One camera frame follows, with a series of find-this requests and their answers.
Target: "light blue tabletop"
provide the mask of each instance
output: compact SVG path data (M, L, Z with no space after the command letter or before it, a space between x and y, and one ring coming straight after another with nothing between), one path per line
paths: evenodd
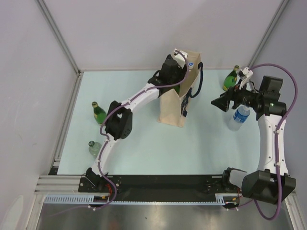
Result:
M147 83L155 71L85 72L71 118L58 174L83 174L94 158L90 140L101 144L99 125L91 103L108 111L116 100L128 99ZM133 114L132 132L118 143L107 169L110 174L221 174L227 167L253 172L260 155L256 114L237 132L226 126L234 110L224 113L211 105L223 93L230 70L204 70L199 96L192 99L184 128L158 123L159 99Z

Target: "table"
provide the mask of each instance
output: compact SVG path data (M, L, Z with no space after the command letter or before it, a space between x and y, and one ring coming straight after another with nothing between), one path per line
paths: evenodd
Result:
M260 155L260 133L256 114L237 132L226 123L227 113L211 105L221 93L231 70L204 70L200 94L191 100L183 128L157 122L159 99L133 114L132 132L122 140L111 157L110 174L221 174L227 167L254 172ZM83 174L94 158L90 140L101 144L99 125L91 103L108 111L114 100L121 102L140 90L154 70L85 72L71 117L58 174Z

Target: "blue bottle label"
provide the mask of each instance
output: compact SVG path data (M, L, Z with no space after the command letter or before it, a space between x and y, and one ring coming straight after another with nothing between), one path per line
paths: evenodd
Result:
M246 121L246 119L248 118L247 116L242 115L241 113L239 113L239 111L237 110L234 114L234 120L238 123L243 123Z

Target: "wall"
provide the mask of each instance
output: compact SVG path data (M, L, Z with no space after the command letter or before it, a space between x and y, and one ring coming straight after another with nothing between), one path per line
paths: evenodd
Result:
M284 151L289 173L296 178L296 191L304 213L307 214L307 152L306 152L306 112L307 112L307 1L290 1L284 15L265 46L256 64L275 63L288 69L298 84L298 99L287 118L284 133ZM261 82L264 75L283 78L280 101L289 107L294 96L290 78L281 70L261 68L255 77Z
M159 69L175 47L247 65L281 0L46 0L81 69Z
M34 0L1 1L0 9L0 229L10 229L6 211L23 195L21 229L76 75Z

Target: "bag handle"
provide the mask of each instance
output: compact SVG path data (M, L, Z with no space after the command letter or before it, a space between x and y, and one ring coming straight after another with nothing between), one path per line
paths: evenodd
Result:
M202 72L203 63L202 63L202 62L200 62L200 63L198 64L198 68L197 68L197 69L199 69L199 68L201 69L201 80L200 80L200 84L199 84L198 89L197 89L197 91L196 91L196 93L195 93L194 95L192 95L192 88L189 89L187 95L188 95L190 98L196 97L196 96L201 92L201 87L202 87L202 82L203 82L203 72Z

